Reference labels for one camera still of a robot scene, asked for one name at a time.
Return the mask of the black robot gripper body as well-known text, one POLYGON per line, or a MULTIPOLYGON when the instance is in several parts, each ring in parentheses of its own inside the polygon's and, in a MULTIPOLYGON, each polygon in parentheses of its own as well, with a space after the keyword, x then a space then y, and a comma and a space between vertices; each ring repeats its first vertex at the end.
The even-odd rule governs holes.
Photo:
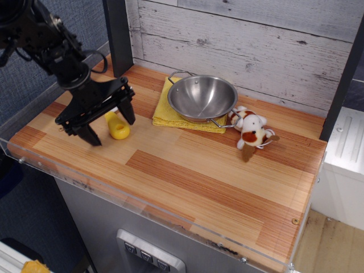
POLYGON ((79 88, 71 90, 72 99, 58 115, 55 122, 68 135, 77 135, 76 127, 91 124, 102 115, 117 107, 123 99, 132 101, 135 95, 127 77, 106 82, 89 80, 79 88))

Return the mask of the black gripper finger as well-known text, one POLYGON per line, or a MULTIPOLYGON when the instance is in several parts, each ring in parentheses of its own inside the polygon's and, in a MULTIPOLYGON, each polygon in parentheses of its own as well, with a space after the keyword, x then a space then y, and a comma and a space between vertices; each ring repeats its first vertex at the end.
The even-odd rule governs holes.
POLYGON ((76 127, 76 134, 92 146, 101 146, 102 143, 89 124, 76 127))
POLYGON ((135 114, 131 101, 128 98, 125 98, 117 104, 117 108, 128 124, 133 125, 135 122, 135 114))

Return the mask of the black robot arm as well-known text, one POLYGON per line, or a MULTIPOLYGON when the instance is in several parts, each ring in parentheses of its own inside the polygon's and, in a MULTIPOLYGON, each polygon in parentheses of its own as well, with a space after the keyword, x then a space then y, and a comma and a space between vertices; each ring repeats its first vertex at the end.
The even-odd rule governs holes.
POLYGON ((130 125, 135 122, 131 104, 135 93, 128 79, 92 80, 93 70, 84 63, 87 51, 40 1, 1 1, 2 67, 19 48, 27 53, 25 60, 35 61, 56 76, 61 88, 70 91, 71 102, 55 119, 68 135, 77 135, 92 146, 101 145, 90 123, 115 107, 130 125))

